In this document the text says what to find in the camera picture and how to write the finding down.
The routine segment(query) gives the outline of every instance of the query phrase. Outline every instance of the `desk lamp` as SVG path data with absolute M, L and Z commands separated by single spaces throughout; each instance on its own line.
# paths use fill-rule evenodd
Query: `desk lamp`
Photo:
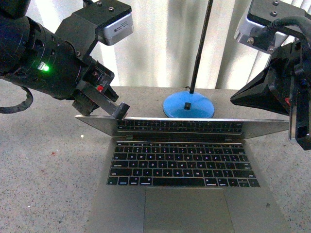
M 204 19 L 203 30 L 201 34 L 198 54 L 195 59 L 190 91 L 182 91 L 168 96 L 163 102 L 163 111 L 168 117 L 174 118 L 212 118 L 214 115 L 214 106 L 212 102 L 194 92 L 196 78 L 198 75 L 201 54 L 204 45 L 204 39 L 207 31 L 208 21 L 212 8 L 213 0 L 209 0 Z

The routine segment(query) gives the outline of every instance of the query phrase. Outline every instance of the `white curtain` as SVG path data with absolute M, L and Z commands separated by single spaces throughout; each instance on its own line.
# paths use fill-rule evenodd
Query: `white curtain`
M 190 86 L 208 0 L 121 1 L 132 6 L 135 32 L 91 54 L 115 73 L 112 85 Z M 233 38 L 250 1 L 214 0 L 197 88 L 240 89 L 266 66 L 269 55 Z M 311 0 L 283 1 L 311 11 Z M 32 0 L 27 16 L 55 32 L 81 7 L 82 0 Z

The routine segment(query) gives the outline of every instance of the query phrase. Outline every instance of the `black lamp pole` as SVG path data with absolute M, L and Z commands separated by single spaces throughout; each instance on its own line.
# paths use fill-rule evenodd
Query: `black lamp pole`
M 213 0 L 209 0 L 208 4 L 207 4 L 205 19 L 204 19 L 203 30 L 202 30 L 200 44 L 199 44 L 199 50 L 198 50 L 198 54 L 196 55 L 196 59 L 195 59 L 194 70 L 193 70 L 192 81 L 191 81 L 191 87 L 190 87 L 190 94 L 194 93 L 196 78 L 198 76 L 198 70 L 199 70 L 200 61 L 201 61 L 201 54 L 202 54 L 202 50 L 203 50 L 203 45 L 204 45 L 205 35 L 206 35 L 208 21 L 209 21 L 209 17 L 210 17 L 210 12 L 212 9 L 212 4 L 213 4 Z

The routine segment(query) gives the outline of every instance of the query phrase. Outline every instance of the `silver laptop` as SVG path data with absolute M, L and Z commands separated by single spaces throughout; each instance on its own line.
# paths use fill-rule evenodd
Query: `silver laptop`
M 288 121 L 76 118 L 112 136 L 87 232 L 289 232 L 243 140 Z

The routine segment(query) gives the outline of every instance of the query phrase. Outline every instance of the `laptop screen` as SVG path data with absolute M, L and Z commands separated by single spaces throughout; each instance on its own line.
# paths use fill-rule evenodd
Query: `laptop screen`
M 76 116 L 110 136 L 242 139 L 287 130 L 288 120 Z

